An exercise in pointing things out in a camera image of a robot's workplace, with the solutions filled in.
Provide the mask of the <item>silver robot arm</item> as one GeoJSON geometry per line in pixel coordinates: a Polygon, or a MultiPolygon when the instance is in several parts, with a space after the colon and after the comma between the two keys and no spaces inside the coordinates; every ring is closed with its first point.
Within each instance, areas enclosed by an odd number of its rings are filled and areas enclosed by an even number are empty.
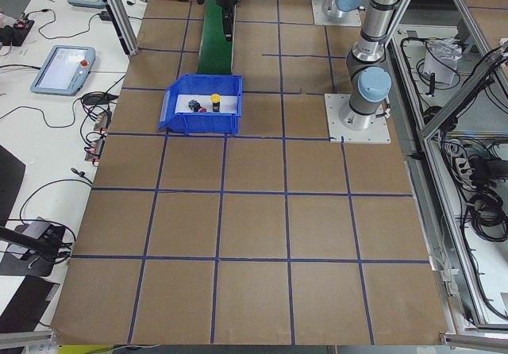
{"type": "Polygon", "coordinates": [[[379,105],[391,90],[391,77],[376,66],[384,53],[387,32],[400,0],[369,0],[360,38],[347,56],[353,92],[340,111],[342,125],[355,131],[369,129],[379,105]]]}
{"type": "Polygon", "coordinates": [[[335,21],[358,10],[361,2],[362,0],[324,0],[321,10],[329,20],[335,21]]]}

